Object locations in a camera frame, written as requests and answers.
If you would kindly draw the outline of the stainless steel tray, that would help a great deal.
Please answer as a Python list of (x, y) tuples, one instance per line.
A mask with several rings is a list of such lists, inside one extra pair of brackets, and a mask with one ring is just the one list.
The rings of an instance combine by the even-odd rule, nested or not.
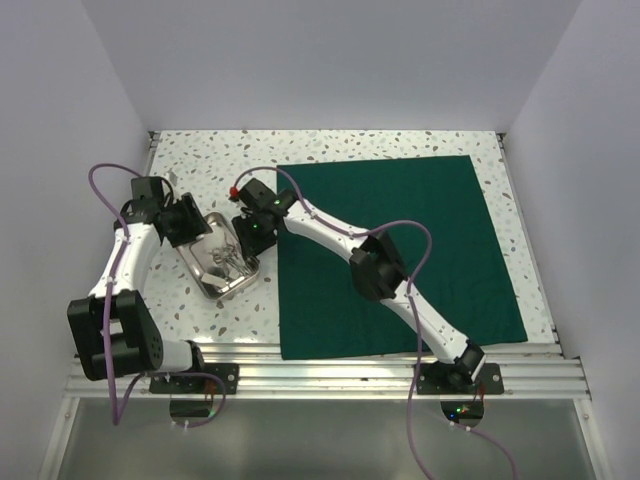
[(235, 231), (221, 213), (210, 212), (204, 220), (209, 231), (176, 250), (206, 298), (233, 297), (257, 279), (260, 262), (243, 257)]

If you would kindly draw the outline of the white paper strip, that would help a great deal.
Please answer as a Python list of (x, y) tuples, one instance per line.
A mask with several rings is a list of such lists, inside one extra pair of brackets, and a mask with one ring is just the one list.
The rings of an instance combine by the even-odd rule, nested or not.
[(204, 273), (201, 277), (201, 282), (206, 285), (211, 285), (216, 289), (223, 289), (227, 286), (227, 281), (224, 277), (219, 277), (210, 273)]

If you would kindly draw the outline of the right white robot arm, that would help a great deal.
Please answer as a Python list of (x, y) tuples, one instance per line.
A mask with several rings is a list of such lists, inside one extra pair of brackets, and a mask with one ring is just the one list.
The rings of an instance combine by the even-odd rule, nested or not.
[(244, 257), (255, 257), (274, 246), (279, 231), (313, 241), (349, 265), (358, 294), (384, 305), (414, 329), (418, 344), (427, 345), (436, 357), (436, 379), (461, 393), (480, 382), (485, 352), (419, 292), (417, 274), (407, 271), (388, 233), (395, 226), (414, 226), (431, 244), (431, 235), (422, 224), (399, 220), (367, 230), (317, 208), (297, 185), (276, 193), (255, 178), (244, 186), (234, 184), (229, 197), (242, 205), (242, 214), (232, 219), (232, 225)]

